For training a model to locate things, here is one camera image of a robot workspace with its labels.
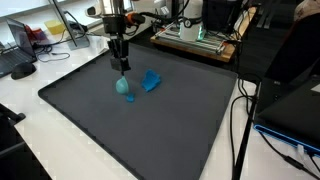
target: gray mat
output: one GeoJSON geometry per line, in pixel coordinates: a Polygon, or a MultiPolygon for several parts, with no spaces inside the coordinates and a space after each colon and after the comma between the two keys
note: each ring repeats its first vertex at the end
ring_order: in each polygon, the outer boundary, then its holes
{"type": "Polygon", "coordinates": [[[236,74],[130,45],[125,73],[134,103],[117,94],[120,72],[99,56],[41,89],[39,96],[91,136],[139,179],[199,179],[236,74]],[[146,93],[144,73],[161,84],[146,93]]]}

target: white cable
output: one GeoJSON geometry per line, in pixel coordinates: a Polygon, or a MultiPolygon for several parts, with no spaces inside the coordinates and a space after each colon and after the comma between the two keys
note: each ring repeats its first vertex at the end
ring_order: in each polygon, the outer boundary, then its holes
{"type": "Polygon", "coordinates": [[[304,167],[306,169],[308,169],[310,172],[314,173],[315,175],[320,176],[320,173],[315,168],[310,168],[310,166],[308,165],[307,159],[309,159],[309,158],[305,158],[304,147],[302,145],[298,144],[297,150],[298,150],[298,154],[299,154],[301,163],[304,165],[304,167]]]}

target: cable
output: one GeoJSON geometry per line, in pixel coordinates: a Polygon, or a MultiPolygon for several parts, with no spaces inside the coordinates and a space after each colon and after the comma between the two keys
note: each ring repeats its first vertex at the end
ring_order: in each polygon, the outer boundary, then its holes
{"type": "Polygon", "coordinates": [[[317,165],[317,163],[314,161],[314,159],[313,159],[313,157],[311,156],[311,154],[309,154],[309,157],[310,157],[312,163],[314,164],[314,166],[317,168],[317,170],[318,170],[319,173],[320,173],[320,168],[319,168],[319,166],[317,165]]]}
{"type": "Polygon", "coordinates": [[[127,36],[134,36],[137,33],[137,31],[138,31],[140,26],[139,25],[135,25],[135,27],[136,27],[135,30],[133,30],[131,32],[128,32],[128,33],[124,33],[124,34],[127,35],[127,36]]]}
{"type": "MultiPolygon", "coordinates": [[[[248,93],[244,89],[244,80],[242,80],[241,86],[240,86],[240,79],[238,80],[238,89],[242,94],[242,96],[248,97],[248,93]]],[[[246,98],[246,110],[247,110],[247,114],[249,114],[249,98],[246,98]]]]}
{"type": "Polygon", "coordinates": [[[40,62],[43,62],[43,63],[48,63],[48,62],[52,62],[52,61],[61,61],[61,60],[65,60],[65,59],[67,59],[67,58],[69,58],[70,57],[70,54],[69,53],[51,53],[51,55],[67,55],[66,57],[63,57],[63,58],[59,58],[59,59],[50,59],[50,60],[46,60],[46,61],[44,61],[44,60],[42,60],[41,58],[40,58],[40,55],[49,55],[49,53],[42,53],[42,54],[37,54],[37,58],[38,58],[38,60],[40,61],[40,62]]]}
{"type": "Polygon", "coordinates": [[[308,163],[306,162],[306,159],[304,158],[304,147],[300,144],[298,144],[297,146],[297,152],[298,152],[298,157],[300,159],[300,162],[304,165],[304,167],[306,167],[306,169],[308,169],[309,171],[313,172],[313,169],[310,168],[310,166],[308,165],[308,163]]]}
{"type": "MultiPolygon", "coordinates": [[[[76,23],[78,24],[79,28],[80,28],[81,31],[82,31],[82,35],[76,37],[75,39],[79,39],[79,38],[84,37],[84,36],[86,35],[86,33],[85,33],[85,31],[83,30],[83,28],[82,28],[82,26],[80,25],[80,23],[77,21],[77,19],[76,19],[69,11],[65,11],[65,13],[69,14],[69,15],[72,17],[72,19],[74,19],[74,21],[76,21],[76,23]]],[[[52,44],[39,44],[38,46],[40,46],[40,47],[41,47],[41,46],[42,46],[42,47],[43,47],[43,46],[53,46],[53,45],[57,45],[57,44],[61,44],[61,43],[65,43],[65,42],[71,41],[72,38],[62,41],[62,40],[63,40],[63,37],[64,37],[65,31],[66,31],[66,29],[63,30],[61,39],[60,39],[58,42],[55,42],[55,43],[52,43],[52,44]]]]}
{"type": "Polygon", "coordinates": [[[234,103],[235,103],[238,99],[241,99],[241,98],[244,98],[244,97],[246,97],[246,96],[239,96],[239,97],[235,98],[235,99],[232,101],[231,109],[230,109],[230,126],[229,126],[229,132],[230,132],[230,143],[231,143],[231,152],[232,152],[232,179],[233,179],[233,176],[234,176],[235,165],[236,165],[235,150],[234,150],[234,143],[233,143],[233,131],[232,131],[233,106],[234,106],[234,103]]]}
{"type": "Polygon", "coordinates": [[[282,154],[280,151],[278,151],[276,148],[274,148],[272,146],[272,144],[267,140],[267,138],[261,133],[259,132],[259,134],[261,135],[261,137],[264,139],[264,141],[269,145],[269,147],[276,152],[280,157],[282,157],[282,159],[284,161],[286,161],[287,163],[289,163],[290,165],[292,165],[293,167],[297,168],[298,170],[302,170],[304,172],[306,172],[307,174],[309,174],[310,176],[312,176],[313,178],[320,180],[320,178],[318,176],[316,176],[314,173],[312,173],[311,171],[309,171],[308,169],[306,169],[304,167],[303,164],[301,164],[300,162],[298,162],[297,160],[293,159],[290,156],[286,156],[284,154],[282,154]]]}

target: blue plush toy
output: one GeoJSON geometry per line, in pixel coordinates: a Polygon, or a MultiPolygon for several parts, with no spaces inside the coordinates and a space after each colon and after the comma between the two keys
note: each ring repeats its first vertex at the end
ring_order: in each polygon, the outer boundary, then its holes
{"type": "Polygon", "coordinates": [[[156,88],[160,84],[160,82],[160,75],[154,72],[153,70],[149,69],[146,72],[141,85],[147,92],[150,92],[151,90],[156,88]]]}

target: white table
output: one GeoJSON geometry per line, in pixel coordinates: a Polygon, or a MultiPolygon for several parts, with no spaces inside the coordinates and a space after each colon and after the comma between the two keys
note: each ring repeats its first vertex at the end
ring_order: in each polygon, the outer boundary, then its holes
{"type": "MultiPolygon", "coordinates": [[[[290,155],[292,158],[302,162],[297,150],[288,144],[266,136],[269,142],[281,153],[290,155]]],[[[315,169],[310,159],[305,158],[307,165],[315,169]]],[[[320,158],[314,158],[320,165],[320,158]]],[[[275,153],[262,139],[260,134],[251,129],[247,152],[243,164],[241,179],[243,180],[314,180],[313,177],[303,171],[297,170],[285,162],[275,153]]]]}
{"type": "MultiPolygon", "coordinates": [[[[27,116],[15,127],[54,180],[136,179],[78,127],[41,100],[37,94],[39,89],[97,56],[94,42],[98,38],[100,37],[90,37],[93,46],[71,52],[66,44],[55,46],[54,52],[69,52],[71,57],[60,62],[38,61],[34,63],[37,71],[29,77],[17,81],[12,80],[10,76],[0,79],[0,102],[12,111],[22,112],[27,116]]],[[[245,87],[249,94],[254,93],[254,84],[245,82],[245,87]]],[[[231,99],[239,95],[235,86],[231,99]]],[[[231,179],[230,105],[231,101],[201,180],[231,179]]],[[[236,156],[247,123],[244,107],[244,99],[235,103],[233,132],[236,156]]]]}

